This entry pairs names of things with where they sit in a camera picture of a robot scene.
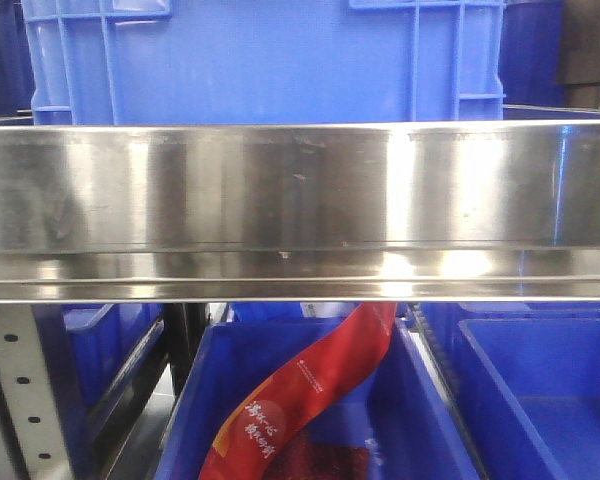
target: red packaging bag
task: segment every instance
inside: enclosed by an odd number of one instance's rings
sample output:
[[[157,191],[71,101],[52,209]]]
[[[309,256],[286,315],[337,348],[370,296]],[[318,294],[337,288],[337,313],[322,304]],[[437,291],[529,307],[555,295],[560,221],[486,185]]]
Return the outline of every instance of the red packaging bag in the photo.
[[[227,418],[201,480],[258,480],[311,420],[362,383],[389,349],[396,303],[363,303],[265,379]]]

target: stainless steel shelf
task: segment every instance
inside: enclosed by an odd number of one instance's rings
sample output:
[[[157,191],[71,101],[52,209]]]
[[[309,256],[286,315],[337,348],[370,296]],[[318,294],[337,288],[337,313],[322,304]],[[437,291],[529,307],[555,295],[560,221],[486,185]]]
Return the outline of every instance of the stainless steel shelf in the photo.
[[[0,127],[0,302],[600,298],[600,120]]]

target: blue plastic crate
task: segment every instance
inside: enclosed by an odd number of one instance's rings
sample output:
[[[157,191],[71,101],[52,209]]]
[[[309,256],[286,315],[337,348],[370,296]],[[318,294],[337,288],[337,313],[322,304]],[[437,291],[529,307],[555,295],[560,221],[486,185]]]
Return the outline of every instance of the blue plastic crate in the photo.
[[[65,305],[82,396],[95,405],[125,359],[155,320],[153,304]]]
[[[600,318],[600,302],[424,302],[420,304],[435,342],[453,362],[458,322],[478,318]]]
[[[600,480],[600,320],[460,324],[459,406],[493,480]]]
[[[508,104],[564,105],[558,62],[564,0],[505,0],[500,78]]]
[[[503,0],[23,5],[38,124],[502,116]]]
[[[20,4],[0,0],[0,117],[30,106],[33,73],[23,31]]]
[[[355,309],[356,302],[233,302],[232,321],[257,322],[300,318],[344,318]]]
[[[305,320],[209,328],[155,478],[198,478],[216,432],[233,409],[278,367],[337,325]],[[374,480],[477,480],[414,344],[400,323],[396,329],[375,375],[310,424],[312,439],[373,449],[369,478]]]

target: storage rack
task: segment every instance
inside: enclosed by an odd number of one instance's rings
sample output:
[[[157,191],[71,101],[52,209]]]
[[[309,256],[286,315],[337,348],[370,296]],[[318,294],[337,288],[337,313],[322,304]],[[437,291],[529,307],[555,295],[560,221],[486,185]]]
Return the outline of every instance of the storage rack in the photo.
[[[87,413],[60,302],[600,300],[600,120],[509,114],[563,120],[0,127],[0,478],[111,471],[173,351]]]

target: red product inside bin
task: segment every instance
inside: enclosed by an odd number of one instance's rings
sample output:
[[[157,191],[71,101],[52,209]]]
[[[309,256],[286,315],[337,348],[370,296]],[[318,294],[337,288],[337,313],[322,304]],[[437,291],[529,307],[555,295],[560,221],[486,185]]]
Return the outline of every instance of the red product inside bin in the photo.
[[[378,367],[389,349],[395,312],[395,303],[362,303],[335,330],[260,383],[220,428],[200,480],[263,478],[271,463],[311,420]],[[299,455],[305,447],[295,448],[298,452],[292,453]],[[322,466],[324,478],[341,478],[329,476],[329,472],[343,470],[334,468],[333,462],[342,460],[345,452],[349,456],[350,449],[325,445],[311,446],[310,450],[303,462],[307,466],[302,469]]]
[[[301,431],[269,465],[262,480],[366,480],[369,450],[312,443]]]

